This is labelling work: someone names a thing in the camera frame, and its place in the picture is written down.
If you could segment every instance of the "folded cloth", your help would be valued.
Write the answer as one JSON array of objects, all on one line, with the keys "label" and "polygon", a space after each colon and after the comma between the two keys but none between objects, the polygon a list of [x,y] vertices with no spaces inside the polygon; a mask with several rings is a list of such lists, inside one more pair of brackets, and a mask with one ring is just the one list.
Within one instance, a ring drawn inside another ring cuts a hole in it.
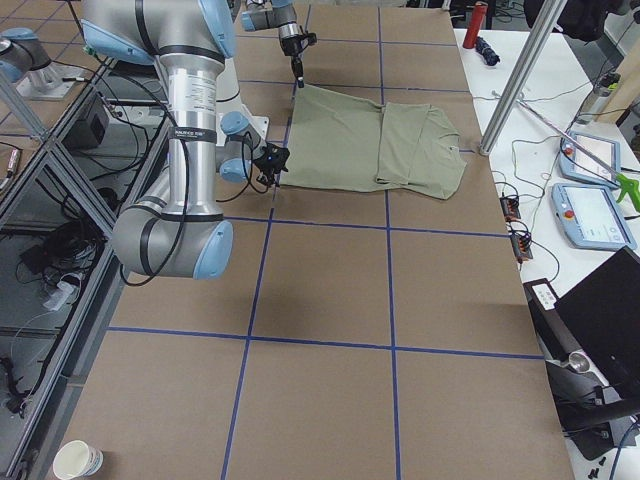
[{"label": "folded cloth", "polygon": [[458,137],[431,105],[383,107],[307,85],[296,94],[289,173],[280,183],[359,192],[407,188],[446,199],[466,166]]}]

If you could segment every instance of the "paper cup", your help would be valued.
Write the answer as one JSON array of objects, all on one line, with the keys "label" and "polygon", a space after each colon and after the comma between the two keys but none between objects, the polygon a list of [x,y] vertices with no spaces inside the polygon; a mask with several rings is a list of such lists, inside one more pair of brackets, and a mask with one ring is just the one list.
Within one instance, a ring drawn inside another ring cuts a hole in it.
[{"label": "paper cup", "polygon": [[103,455],[100,450],[82,440],[67,443],[53,460],[53,473],[60,480],[87,477],[98,471]]}]

